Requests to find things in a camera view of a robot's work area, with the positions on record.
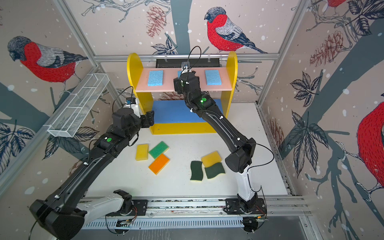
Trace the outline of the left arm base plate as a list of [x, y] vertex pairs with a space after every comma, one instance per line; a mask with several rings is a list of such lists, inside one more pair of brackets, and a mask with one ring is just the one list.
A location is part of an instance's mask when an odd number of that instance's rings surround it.
[[135, 217], [145, 216], [147, 211], [147, 200], [131, 200], [123, 202], [122, 207], [117, 212], [107, 214], [107, 217]]

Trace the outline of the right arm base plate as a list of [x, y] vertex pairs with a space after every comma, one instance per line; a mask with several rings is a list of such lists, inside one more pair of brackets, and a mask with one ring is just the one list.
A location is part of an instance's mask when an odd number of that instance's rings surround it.
[[228, 215], [265, 215], [267, 213], [264, 199], [257, 198], [249, 201], [242, 199], [226, 199], [224, 212]]

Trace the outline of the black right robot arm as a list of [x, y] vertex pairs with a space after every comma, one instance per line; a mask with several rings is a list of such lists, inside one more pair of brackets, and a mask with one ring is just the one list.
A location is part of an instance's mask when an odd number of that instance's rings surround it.
[[175, 90], [184, 96], [190, 112], [206, 121], [231, 152], [225, 158], [225, 163], [231, 171], [236, 173], [238, 201], [242, 212], [250, 214], [253, 211], [259, 211], [264, 214], [263, 202], [258, 198], [258, 193], [252, 189], [248, 175], [257, 143], [253, 138], [248, 139], [241, 134], [227, 120], [210, 95], [201, 91], [200, 78], [195, 73], [195, 71], [182, 71], [181, 75], [174, 79]]

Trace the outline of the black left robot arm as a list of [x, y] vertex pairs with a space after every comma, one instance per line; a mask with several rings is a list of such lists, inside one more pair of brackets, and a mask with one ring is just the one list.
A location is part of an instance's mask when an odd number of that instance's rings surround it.
[[137, 116], [131, 108], [122, 108], [112, 114], [113, 123], [90, 149], [88, 158], [77, 170], [45, 200], [35, 200], [30, 212], [47, 232], [59, 240], [72, 239], [86, 222], [86, 210], [78, 203], [98, 175], [130, 146], [140, 129], [154, 125], [154, 111]]

